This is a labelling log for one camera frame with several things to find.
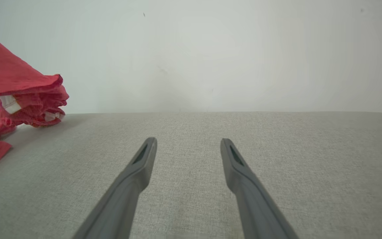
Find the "red shorts with white waistband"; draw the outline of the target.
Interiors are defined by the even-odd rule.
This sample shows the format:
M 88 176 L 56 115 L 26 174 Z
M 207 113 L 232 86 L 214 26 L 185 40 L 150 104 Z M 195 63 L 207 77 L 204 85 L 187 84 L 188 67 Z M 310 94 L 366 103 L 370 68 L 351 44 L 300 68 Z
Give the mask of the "red shorts with white waistband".
M 44 75 L 0 43 L 0 120 L 33 127 L 61 122 L 69 95 L 59 74 Z

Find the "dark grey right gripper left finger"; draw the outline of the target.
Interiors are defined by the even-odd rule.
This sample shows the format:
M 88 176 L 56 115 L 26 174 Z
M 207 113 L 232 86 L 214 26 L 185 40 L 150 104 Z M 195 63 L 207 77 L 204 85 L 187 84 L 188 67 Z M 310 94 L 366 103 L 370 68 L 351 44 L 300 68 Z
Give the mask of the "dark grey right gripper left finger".
M 139 195 L 150 183 L 156 152 L 156 138 L 147 138 L 73 239 L 129 239 Z

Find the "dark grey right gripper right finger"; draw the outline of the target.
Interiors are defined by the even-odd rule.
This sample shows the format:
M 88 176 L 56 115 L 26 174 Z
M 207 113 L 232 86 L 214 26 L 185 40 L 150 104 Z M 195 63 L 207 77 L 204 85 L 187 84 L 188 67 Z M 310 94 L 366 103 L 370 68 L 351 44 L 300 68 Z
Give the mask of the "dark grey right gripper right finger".
M 228 188 L 235 195 L 245 239 L 299 239 L 234 143 L 221 140 Z

